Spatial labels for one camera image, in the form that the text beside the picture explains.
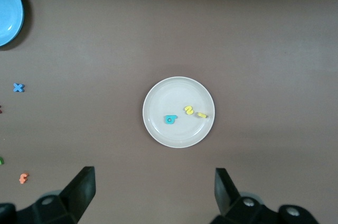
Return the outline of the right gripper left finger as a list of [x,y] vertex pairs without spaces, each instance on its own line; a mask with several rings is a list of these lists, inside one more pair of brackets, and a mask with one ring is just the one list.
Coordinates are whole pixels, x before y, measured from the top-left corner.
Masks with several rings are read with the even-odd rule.
[[46,195],[17,211],[1,203],[1,223],[78,223],[96,194],[93,166],[85,166],[57,195]]

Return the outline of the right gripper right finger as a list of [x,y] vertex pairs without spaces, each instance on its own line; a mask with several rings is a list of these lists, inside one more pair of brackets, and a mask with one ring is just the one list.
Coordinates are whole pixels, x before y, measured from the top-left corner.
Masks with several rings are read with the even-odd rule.
[[214,196],[220,211],[214,223],[317,223],[300,206],[286,204],[275,212],[251,196],[241,196],[224,168],[215,170]]

